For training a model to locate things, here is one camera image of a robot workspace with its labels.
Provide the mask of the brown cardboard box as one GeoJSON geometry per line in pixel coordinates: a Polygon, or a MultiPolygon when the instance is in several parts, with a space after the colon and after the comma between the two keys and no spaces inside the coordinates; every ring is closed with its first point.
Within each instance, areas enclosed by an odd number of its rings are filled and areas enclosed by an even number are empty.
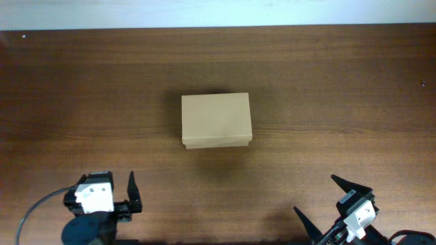
{"type": "Polygon", "coordinates": [[[247,146],[253,139],[248,93],[183,95],[181,110],[187,149],[247,146]]]}

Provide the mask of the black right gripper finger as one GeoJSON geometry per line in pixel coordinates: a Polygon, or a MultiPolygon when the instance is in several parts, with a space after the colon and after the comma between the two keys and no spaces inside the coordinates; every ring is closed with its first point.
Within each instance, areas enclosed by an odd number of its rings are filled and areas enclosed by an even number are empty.
{"type": "Polygon", "coordinates": [[[298,209],[294,206],[294,211],[302,222],[311,242],[317,242],[322,236],[322,232],[298,209]]]}
{"type": "Polygon", "coordinates": [[[346,193],[350,191],[356,191],[358,194],[362,196],[367,196],[373,192],[373,189],[370,187],[363,186],[361,184],[357,184],[354,182],[350,182],[337,175],[332,174],[330,177],[346,193]]]}

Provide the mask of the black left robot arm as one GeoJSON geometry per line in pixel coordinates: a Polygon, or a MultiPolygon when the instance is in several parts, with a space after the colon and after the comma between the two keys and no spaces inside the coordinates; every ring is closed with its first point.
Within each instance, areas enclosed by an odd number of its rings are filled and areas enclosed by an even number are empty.
{"type": "Polygon", "coordinates": [[[64,206],[74,215],[61,233],[63,244],[69,245],[139,245],[135,239],[116,238],[117,225],[128,223],[142,212],[142,200],[134,173],[129,174],[128,198],[114,201],[111,171],[91,172],[81,176],[63,198],[64,206]]]}

